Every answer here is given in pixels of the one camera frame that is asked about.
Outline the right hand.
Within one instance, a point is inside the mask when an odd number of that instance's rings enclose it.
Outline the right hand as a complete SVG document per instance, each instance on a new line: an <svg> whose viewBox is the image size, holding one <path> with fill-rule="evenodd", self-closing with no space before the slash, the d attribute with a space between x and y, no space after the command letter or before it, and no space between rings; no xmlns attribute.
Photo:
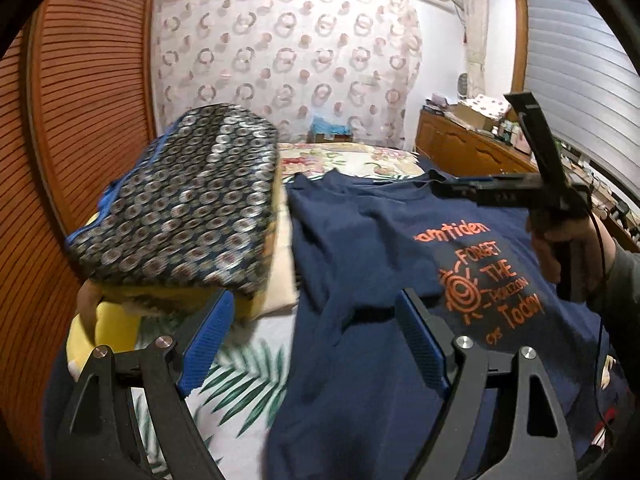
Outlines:
<svg viewBox="0 0 640 480"><path fill-rule="evenodd" d="M580 277L582 287L588 292L595 290L605 274L611 270L616 245L599 218L567 220L562 226L547 232L535 232L530 219L526 220L526 232L532 236L534 252L544 279L552 284L561 281L562 264L553 255L552 247L564 242L576 242L582 253Z"/></svg>

